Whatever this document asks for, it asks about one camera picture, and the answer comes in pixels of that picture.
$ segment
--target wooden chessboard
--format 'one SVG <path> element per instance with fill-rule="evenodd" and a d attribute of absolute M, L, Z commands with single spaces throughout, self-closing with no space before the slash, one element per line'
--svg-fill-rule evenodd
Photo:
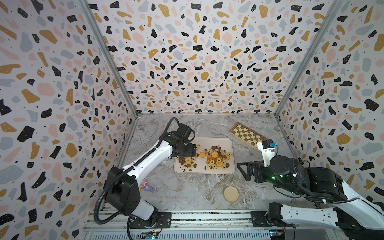
<path fill-rule="evenodd" d="M 233 128 L 229 131 L 229 134 L 256 150 L 258 150 L 257 142 L 261 142 L 267 139 L 260 133 L 244 126 L 239 122 L 233 126 Z"/>

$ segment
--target terrazzo wallpaper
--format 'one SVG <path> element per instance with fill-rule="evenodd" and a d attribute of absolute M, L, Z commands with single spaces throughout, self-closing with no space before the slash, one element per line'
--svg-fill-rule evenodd
<path fill-rule="evenodd" d="M 0 238 L 80 239 L 132 115 L 77 2 L 0 8 Z"/>
<path fill-rule="evenodd" d="M 298 157 L 384 201 L 384 1 L 345 1 L 278 119 Z"/>
<path fill-rule="evenodd" d="M 273 113 L 332 0 L 89 0 L 139 113 Z"/>

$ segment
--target cable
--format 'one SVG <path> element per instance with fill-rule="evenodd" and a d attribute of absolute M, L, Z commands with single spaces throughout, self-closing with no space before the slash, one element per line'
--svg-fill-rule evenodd
<path fill-rule="evenodd" d="M 273 185 L 273 189 L 275 189 L 276 192 L 278 192 L 278 193 L 280 193 L 280 194 L 283 194 L 283 195 L 286 196 L 286 197 L 290 197 L 290 198 L 299 198 L 299 197 L 302 197 L 302 196 L 293 197 L 293 196 L 286 195 L 286 194 L 284 194 L 284 193 L 282 193 L 282 192 L 279 192 L 279 191 L 275 188 L 275 185 Z"/>
<path fill-rule="evenodd" d="M 307 163 L 309 163 L 309 167 L 311 167 L 311 163 L 310 163 L 308 160 L 303 160 L 303 161 L 298 162 L 298 164 L 295 165 L 295 167 L 293 168 L 293 171 L 294 171 L 294 172 L 296 172 L 296 167 L 297 167 L 300 163 L 302 163 L 302 162 L 307 162 Z"/>

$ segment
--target marble table surface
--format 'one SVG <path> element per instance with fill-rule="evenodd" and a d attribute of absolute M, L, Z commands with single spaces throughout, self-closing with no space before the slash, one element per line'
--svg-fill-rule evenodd
<path fill-rule="evenodd" d="M 123 165 L 137 159 L 152 147 L 173 115 L 140 115 Z M 279 155 L 292 157 L 276 119 L 272 115 L 176 115 L 180 123 L 191 127 L 197 137 L 227 137 L 232 140 L 235 163 L 262 161 L 260 151 L 250 148 L 229 134 L 240 122 L 279 145 Z M 176 130 L 174 122 L 169 130 Z M 145 181 L 157 190 L 141 191 L 141 198 L 160 210 L 268 209 L 270 202 L 310 207 L 303 198 L 291 199 L 277 193 L 270 183 L 247 182 L 236 168 L 233 174 L 188 174 L 174 171 L 174 158 L 163 160 Z M 235 203 L 225 201 L 223 190 L 234 186 L 239 191 Z"/>

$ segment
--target white tray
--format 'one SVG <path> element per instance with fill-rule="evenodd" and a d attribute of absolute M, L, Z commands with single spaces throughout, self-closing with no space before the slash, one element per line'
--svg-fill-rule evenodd
<path fill-rule="evenodd" d="M 229 164 L 227 169 L 222 169 L 218 167 L 217 169 L 204 169 L 207 166 L 207 157 L 201 158 L 198 156 L 196 158 L 196 168 L 184 168 L 179 161 L 175 158 L 174 170 L 179 173 L 205 173 L 205 174 L 232 174 L 235 172 L 235 161 L 233 158 L 233 149 L 232 149 L 232 141 L 229 138 L 223 137 L 195 137 L 192 141 L 193 144 L 200 145 L 199 149 L 196 150 L 197 154 L 204 151 L 204 148 L 211 149 L 212 146 L 220 145 L 222 150 L 226 150 L 227 152 L 231 152 L 232 156 L 226 162 Z"/>

